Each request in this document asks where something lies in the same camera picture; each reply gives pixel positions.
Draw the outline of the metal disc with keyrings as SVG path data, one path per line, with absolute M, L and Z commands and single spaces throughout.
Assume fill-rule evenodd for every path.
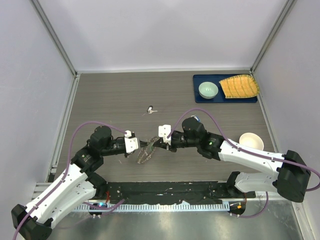
M 153 144 L 154 152 L 152 154 L 148 154 L 147 153 L 147 146 L 148 146 L 149 143 L 155 143 L 159 139 L 160 138 L 158 136 L 154 136 L 150 140 L 147 141 L 147 144 L 140 149 L 140 152 L 139 152 L 139 154 L 137 156 L 137 160 L 136 160 L 137 164 L 140 164 L 140 165 L 145 164 L 147 161 L 149 161 L 152 158 L 152 156 L 153 156 L 153 154 L 154 154 L 154 152 L 156 150 L 156 147 Z

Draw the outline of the key with green tag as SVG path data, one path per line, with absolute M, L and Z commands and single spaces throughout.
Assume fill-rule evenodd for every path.
M 150 142 L 148 145 L 147 145 L 147 153 L 148 154 L 152 154 L 155 150 L 155 147 L 154 147 L 154 143 L 153 142 Z

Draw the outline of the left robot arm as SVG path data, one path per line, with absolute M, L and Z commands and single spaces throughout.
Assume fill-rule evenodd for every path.
M 62 174 L 38 197 L 26 205 L 17 204 L 11 210 L 16 239 L 46 240 L 58 223 L 80 204 L 95 198 L 102 199 L 107 192 L 106 180 L 96 173 L 104 157 L 128 157 L 147 142 L 139 140 L 130 130 L 122 130 L 114 138 L 114 126 L 100 124 L 86 145 L 74 156 L 69 155 Z

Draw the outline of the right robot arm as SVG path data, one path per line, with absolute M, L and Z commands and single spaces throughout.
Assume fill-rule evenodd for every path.
M 233 198 L 248 192 L 275 192 L 296 203 L 303 202 L 311 176 L 300 155 L 253 149 L 207 131 L 194 117 L 182 122 L 182 131 L 168 124 L 158 127 L 159 140 L 155 147 L 176 152 L 180 148 L 196 148 L 207 159 L 231 162 L 256 170 L 255 173 L 234 171 L 225 184 Z

